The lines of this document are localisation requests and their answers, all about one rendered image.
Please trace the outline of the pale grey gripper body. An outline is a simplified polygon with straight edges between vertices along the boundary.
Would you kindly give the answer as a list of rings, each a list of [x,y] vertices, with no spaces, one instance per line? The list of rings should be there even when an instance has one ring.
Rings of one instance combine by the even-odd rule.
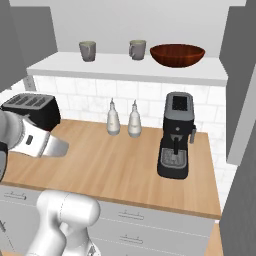
[[[63,157],[69,149],[69,143],[47,132],[44,140],[43,156]]]

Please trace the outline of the white cabinet shelf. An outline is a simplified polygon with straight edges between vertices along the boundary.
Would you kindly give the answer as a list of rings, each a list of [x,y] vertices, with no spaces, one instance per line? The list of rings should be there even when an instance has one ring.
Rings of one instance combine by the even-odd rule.
[[[125,54],[97,53],[93,62],[84,62],[78,52],[57,52],[27,68],[29,75],[91,78],[185,85],[225,87],[228,75],[218,58],[204,57],[185,68],[170,68],[151,56],[132,60]]]

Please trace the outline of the grey cabinet door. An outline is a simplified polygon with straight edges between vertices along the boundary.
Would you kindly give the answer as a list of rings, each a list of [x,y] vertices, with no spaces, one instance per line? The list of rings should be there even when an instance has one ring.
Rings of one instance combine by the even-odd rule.
[[[11,13],[26,67],[57,52],[49,7],[15,6]]]
[[[226,162],[239,166],[256,122],[256,0],[231,6],[220,51],[226,85]]]

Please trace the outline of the black four-slot toaster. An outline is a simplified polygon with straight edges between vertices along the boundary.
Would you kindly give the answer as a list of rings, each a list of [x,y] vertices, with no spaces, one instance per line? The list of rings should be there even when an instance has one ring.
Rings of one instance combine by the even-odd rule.
[[[37,127],[46,131],[52,131],[61,120],[59,107],[53,95],[19,93],[5,101],[1,109],[28,116]]]

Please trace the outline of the grey drawer front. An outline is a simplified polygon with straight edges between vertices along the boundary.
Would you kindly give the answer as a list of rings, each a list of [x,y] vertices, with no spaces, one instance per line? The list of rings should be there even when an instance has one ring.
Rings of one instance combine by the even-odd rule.
[[[120,203],[100,201],[100,207],[101,214],[95,227],[100,230],[106,229],[109,232],[118,230],[121,236],[127,234],[128,237],[133,237],[149,231],[170,231],[177,234],[208,238],[214,225],[214,220],[208,218]],[[139,212],[144,216],[144,220],[119,217],[118,212],[125,210],[134,214]]]
[[[37,190],[0,185],[0,202],[35,206],[40,194]]]
[[[89,235],[102,256],[204,256],[208,245],[208,238],[170,231],[149,231],[135,235],[133,237],[142,239],[143,244],[132,244],[119,240],[121,235],[118,230],[100,230],[95,224],[88,228]]]

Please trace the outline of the white bottle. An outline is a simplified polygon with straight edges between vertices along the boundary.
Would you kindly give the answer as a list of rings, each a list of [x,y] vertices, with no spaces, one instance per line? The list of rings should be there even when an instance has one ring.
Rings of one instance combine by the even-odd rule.
[[[112,136],[118,135],[120,132],[120,121],[114,101],[110,102],[110,109],[107,116],[107,132]]]
[[[128,134],[132,138],[137,138],[140,136],[142,131],[141,127],[141,119],[140,114],[137,109],[137,103],[134,102],[132,105],[132,112],[129,116],[129,122],[128,122]]]

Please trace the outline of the grey cupboard door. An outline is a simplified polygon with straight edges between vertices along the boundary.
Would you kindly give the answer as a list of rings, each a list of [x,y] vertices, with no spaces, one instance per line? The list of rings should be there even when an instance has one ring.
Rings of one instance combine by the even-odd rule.
[[[15,248],[25,255],[39,227],[39,213],[35,206],[0,202],[0,220]]]

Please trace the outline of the grey mug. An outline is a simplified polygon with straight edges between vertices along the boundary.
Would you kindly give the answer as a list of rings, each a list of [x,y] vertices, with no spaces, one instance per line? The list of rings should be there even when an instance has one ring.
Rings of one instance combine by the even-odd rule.
[[[131,40],[129,45],[129,56],[133,60],[143,60],[146,50],[145,40]]]
[[[94,41],[82,41],[79,43],[80,53],[85,62],[92,62],[96,58],[96,43]]]

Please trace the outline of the black coffee machine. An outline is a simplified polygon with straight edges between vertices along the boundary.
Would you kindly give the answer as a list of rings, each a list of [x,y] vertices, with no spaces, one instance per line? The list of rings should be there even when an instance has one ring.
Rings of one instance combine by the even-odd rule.
[[[166,96],[163,137],[160,141],[157,172],[161,177],[186,179],[188,176],[188,144],[194,143],[193,96],[171,92]]]

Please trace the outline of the brown wooden bowl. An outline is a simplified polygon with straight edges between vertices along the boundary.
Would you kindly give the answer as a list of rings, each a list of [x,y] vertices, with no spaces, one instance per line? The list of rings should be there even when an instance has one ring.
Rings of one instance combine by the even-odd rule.
[[[152,58],[159,64],[171,68],[185,68],[199,62],[205,50],[188,44],[161,44],[150,48]]]

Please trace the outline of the grey tall side panel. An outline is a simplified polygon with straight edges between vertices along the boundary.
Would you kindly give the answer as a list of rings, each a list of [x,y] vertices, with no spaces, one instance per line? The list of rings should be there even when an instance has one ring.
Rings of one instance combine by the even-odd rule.
[[[224,256],[256,256],[256,125],[219,222]]]

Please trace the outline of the white wall outlet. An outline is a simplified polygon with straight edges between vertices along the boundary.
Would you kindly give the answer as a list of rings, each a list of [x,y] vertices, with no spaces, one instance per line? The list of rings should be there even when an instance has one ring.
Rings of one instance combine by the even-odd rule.
[[[28,75],[23,79],[23,83],[26,91],[35,91],[36,86],[32,76]]]

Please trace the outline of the grey wall cabinet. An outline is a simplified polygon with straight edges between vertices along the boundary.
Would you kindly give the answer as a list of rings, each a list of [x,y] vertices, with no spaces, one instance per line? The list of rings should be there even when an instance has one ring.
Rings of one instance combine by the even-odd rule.
[[[0,0],[0,92],[27,76],[9,0]]]

